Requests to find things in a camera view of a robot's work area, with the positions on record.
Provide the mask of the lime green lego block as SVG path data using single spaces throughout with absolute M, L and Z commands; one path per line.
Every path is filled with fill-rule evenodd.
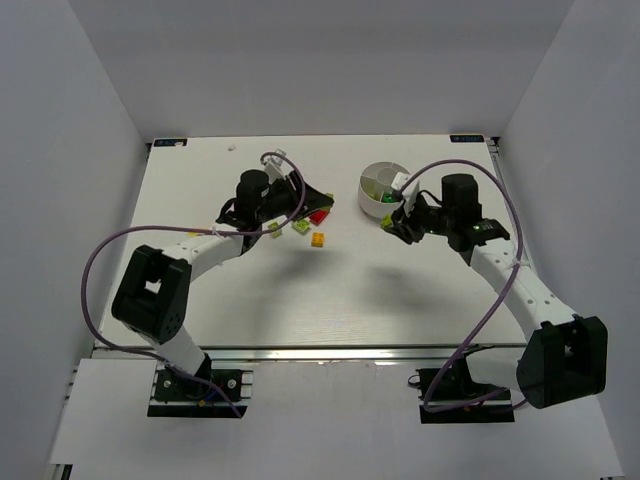
M 389 228 L 393 225 L 393 221 L 390 215 L 386 215 L 380 222 L 380 227 L 382 229 Z

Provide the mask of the light green long lego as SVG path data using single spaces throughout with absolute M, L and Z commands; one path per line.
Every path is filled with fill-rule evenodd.
M 310 223 L 308 220 L 306 220 L 306 219 L 301 219 L 301 220 L 298 220 L 298 221 L 293 222 L 293 223 L 292 223 L 292 228 L 293 228 L 296 232 L 298 232 L 298 233 L 300 233 L 300 234 L 304 235 L 304 234 L 306 234 L 308 231 L 310 231 L 310 230 L 311 230 L 311 223 Z

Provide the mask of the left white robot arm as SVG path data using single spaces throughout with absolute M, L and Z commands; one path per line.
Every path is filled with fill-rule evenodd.
M 192 390 L 211 379 L 210 357 L 184 327 L 190 285 L 209 270 L 246 254 L 264 224 L 285 216 L 295 222 L 330 208 L 334 200 L 292 172 L 272 179 L 260 170 L 240 176 L 235 196 L 221 208 L 214 226 L 229 236 L 204 234 L 166 248 L 142 245 L 126 267 L 111 306 L 112 316 L 145 339 Z

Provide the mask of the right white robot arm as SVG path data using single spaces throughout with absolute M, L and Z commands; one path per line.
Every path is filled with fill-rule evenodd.
M 563 303 L 521 261 L 508 231 L 483 216 L 472 175 L 444 176 L 435 204 L 413 190 L 381 227 L 407 244 L 427 234 L 445 237 L 494 289 L 522 330 L 523 348 L 467 350 L 454 360 L 446 375 L 464 392 L 472 394 L 479 385 L 516 390 L 531 406 L 543 409 L 604 390 L 606 326 L 598 317 L 583 317 Z

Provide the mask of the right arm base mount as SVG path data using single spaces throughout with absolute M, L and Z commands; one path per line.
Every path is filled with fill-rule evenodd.
M 483 402 L 475 402 L 459 409 L 438 413 L 425 411 L 422 407 L 424 395 L 438 371 L 438 368 L 417 369 L 407 379 L 407 386 L 418 392 L 419 413 L 422 424 L 498 424 L 513 423 L 515 421 L 511 393 L 494 385 L 473 382 L 468 368 L 462 364 L 454 365 L 444 375 L 431 397 L 431 405 L 434 407 L 448 406 L 449 404 L 463 403 L 489 394 L 495 394 L 495 396 Z

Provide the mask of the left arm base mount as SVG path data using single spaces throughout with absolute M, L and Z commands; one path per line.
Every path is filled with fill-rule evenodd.
M 213 368 L 210 382 L 229 399 L 226 401 L 213 387 L 176 376 L 167 368 L 157 368 L 153 379 L 147 416 L 151 418 L 240 419 L 249 406 L 254 371 Z

